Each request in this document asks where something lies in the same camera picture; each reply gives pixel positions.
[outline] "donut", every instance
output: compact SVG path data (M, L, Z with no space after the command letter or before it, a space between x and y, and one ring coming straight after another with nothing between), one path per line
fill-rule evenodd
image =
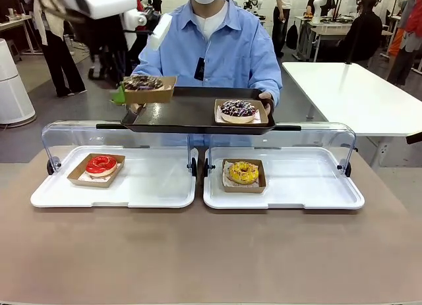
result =
M229 167L229 179L239 184L252 184L259 177L258 166L249 162L235 162Z
M245 124L253 121L256 109L248 101L232 99L221 106L222 118L226 122L234 124Z
M155 90L163 86L163 82L155 76L130 76L123 81L125 90Z
M109 155L93 157L86 165L86 172L94 178L108 176L117 168L117 160Z

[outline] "cardboard food tray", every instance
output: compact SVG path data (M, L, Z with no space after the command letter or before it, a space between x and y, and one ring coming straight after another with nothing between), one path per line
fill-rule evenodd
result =
M259 100L254 100L254 99L242 99L242 101L246 101L249 102L250 104L252 104L254 106L254 108L259 111L259 116L261 118L261 122L260 123L245 123L245 124L235 124L235 123L229 123L226 121L219 121L217 120L217 109L219 106L222 106L226 101L231 101L232 99L216 99L216 102L214 104L214 120L217 124L219 125L224 125L224 126L262 126L262 125L267 125L269 120L268 120L268 116L265 113L265 108L262 104L261 101Z
M224 192L227 192L227 193L256 193L256 194L264 192L264 190L266 188L266 179L265 179L264 165L262 164L261 160L256 160L256 159L223 159L222 174L224 173L224 165L226 164L226 162L235 163L235 162L239 162L239 161L249 162L249 163L252 163L253 165L258 166L258 172L259 172L258 185L259 185L259 187L247 188L247 187L242 187L242 186L225 186L224 183L222 182Z
M158 79L163 82L164 90L125 90L125 103L169 103L171 101L171 98L173 97L174 86L177 82L177 77L162 76Z
M119 174L120 170L122 170L123 166L125 165L125 156L124 155L109 155L117 160L116 170L112 174L110 174L110 179L106 182L96 182L96 181L81 181L79 177L85 172L86 165L93 157L98 157L101 155L109 155L104 153L90 153L79 163L75 169L67 176L67 178L74 184L79 186L91 186L94 188L108 188L113 183L116 176Z

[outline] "person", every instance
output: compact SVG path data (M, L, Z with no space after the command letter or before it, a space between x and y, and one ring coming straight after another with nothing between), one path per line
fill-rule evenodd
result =
M306 6L307 14L315 14L314 1L315 0L308 0L308 4ZM327 3L321 6L321 16L327 16L328 11L335 8L336 8L336 2L334 2L334 0L327 0Z
M401 88L406 85L417 51L422 46L422 0L407 1L398 27L404 28L404 34L387 81Z
M273 12L272 44L277 57L283 57L292 0L276 0Z
M144 10L144 5L142 4L142 0L136 0L136 2L137 2L136 9L138 11L142 12ZM136 28L137 32L141 32L141 31L144 31L144 30L145 30L145 27L143 27L143 26L138 26ZM133 63L135 63L135 65L139 65L139 63L140 63L140 61L138 59L139 53L145 48L147 38L148 38L147 34L139 34L136 37L136 40L135 40L134 44L132 45L132 47L130 48L130 50L126 53L125 76L130 76L132 74Z
M51 9L54 9L56 5L60 6L58 0L42 0L42 3ZM63 40L63 19L50 13L43 12L39 0L34 0L33 16L41 36L42 51L57 96L68 97L85 92L84 82L80 77L69 48ZM66 75L69 87L66 86L63 73Z
M369 60L378 49L382 35L381 19L373 12L377 0L362 0L360 15L353 21L345 38L336 47L321 49L323 61L351 62Z
M403 11L406 7L407 0L402 1L402 6L400 7L399 15L403 14ZM400 50L400 44L402 43L403 35L404 35L404 28L400 27L400 23L397 27L396 35L394 36L393 42L391 43L390 48L388 49L388 74L394 65L394 61L396 60L397 54Z
M145 47L133 74L177 76L177 86L254 88L279 102L280 66L255 15L232 0L189 0L171 15L159 50Z

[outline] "black badge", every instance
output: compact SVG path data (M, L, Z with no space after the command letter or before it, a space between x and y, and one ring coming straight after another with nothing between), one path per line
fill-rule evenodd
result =
M198 65L196 66L194 78L200 81L204 81L204 72L205 72L205 59L200 58L198 60Z

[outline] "white cylindrical device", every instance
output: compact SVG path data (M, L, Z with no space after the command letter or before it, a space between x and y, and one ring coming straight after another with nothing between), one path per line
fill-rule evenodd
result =
M13 62L7 42L0 39L0 126L22 126L35 118L35 110Z

